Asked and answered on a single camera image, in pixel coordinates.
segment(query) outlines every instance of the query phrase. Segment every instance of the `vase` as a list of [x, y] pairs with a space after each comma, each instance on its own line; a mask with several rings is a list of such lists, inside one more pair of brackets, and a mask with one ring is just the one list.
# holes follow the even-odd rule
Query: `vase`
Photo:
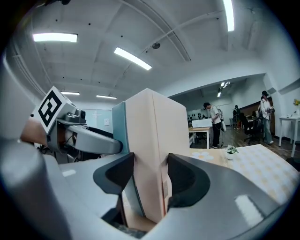
[[228, 160], [233, 160], [234, 159], [234, 155], [235, 155], [235, 153], [228, 153], [228, 152], [226, 152], [226, 158]]

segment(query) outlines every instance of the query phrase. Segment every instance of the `wooden floor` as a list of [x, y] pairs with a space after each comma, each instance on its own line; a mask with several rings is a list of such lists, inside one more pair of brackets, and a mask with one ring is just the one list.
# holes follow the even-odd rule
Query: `wooden floor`
[[[227, 131], [225, 133], [221, 132], [221, 134], [220, 134], [220, 144], [222, 143], [222, 139], [223, 139], [224, 145], [222, 148], [226, 148], [228, 145], [233, 145], [235, 147], [249, 146], [247, 141], [244, 142], [244, 139], [246, 137], [247, 136], [241, 129], [234, 130], [232, 127], [227, 127]], [[289, 141], [282, 140], [281, 147], [278, 146], [279, 139], [276, 139], [273, 137], [273, 141], [274, 141], [274, 143], [272, 143], [271, 145], [268, 145], [261, 140], [260, 144], [265, 146], [266, 148], [269, 148], [271, 151], [275, 152], [277, 155], [282, 157], [284, 160], [287, 160], [288, 158], [291, 157], [293, 145], [290, 144]], [[250, 145], [255, 145], [255, 144], [258, 144], [258, 141], [252, 142]], [[201, 140], [198, 143], [192, 144], [190, 147], [205, 149], [206, 142], [204, 140]], [[300, 146], [296, 146], [294, 158], [300, 158]]]

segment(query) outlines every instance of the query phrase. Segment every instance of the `checkered tablecloth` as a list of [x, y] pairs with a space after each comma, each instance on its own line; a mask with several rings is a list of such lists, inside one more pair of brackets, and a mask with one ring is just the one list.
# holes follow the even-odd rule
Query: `checkered tablecloth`
[[239, 153], [233, 160], [227, 160], [225, 149], [190, 149], [190, 156], [241, 173], [277, 203], [284, 204], [298, 185], [299, 172], [260, 144], [237, 149]]

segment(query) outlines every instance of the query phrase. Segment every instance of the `jeans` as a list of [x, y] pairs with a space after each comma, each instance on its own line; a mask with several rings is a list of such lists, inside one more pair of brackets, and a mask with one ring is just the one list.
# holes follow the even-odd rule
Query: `jeans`
[[212, 129], [214, 130], [214, 140], [212, 142], [212, 145], [214, 147], [217, 147], [219, 144], [219, 138], [220, 138], [220, 131], [222, 127], [222, 122], [216, 123], [212, 125]]
[[272, 135], [270, 132], [270, 123], [271, 123], [270, 118], [269, 119], [263, 118], [264, 138], [267, 143], [270, 143], [272, 141]]

